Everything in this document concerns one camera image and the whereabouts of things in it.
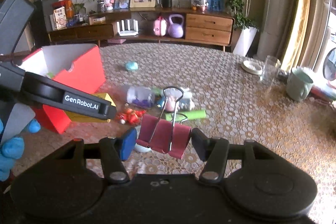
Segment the blue gloved left hand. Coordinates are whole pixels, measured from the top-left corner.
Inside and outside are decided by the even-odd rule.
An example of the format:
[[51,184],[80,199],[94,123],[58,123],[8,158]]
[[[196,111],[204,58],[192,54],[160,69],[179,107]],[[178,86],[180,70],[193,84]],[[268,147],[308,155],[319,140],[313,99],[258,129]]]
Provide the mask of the blue gloved left hand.
[[[35,134],[40,131],[41,125],[36,119],[23,129],[24,133]],[[21,136],[15,136],[1,145],[1,181],[6,181],[16,160],[20,159],[25,150],[25,143]]]

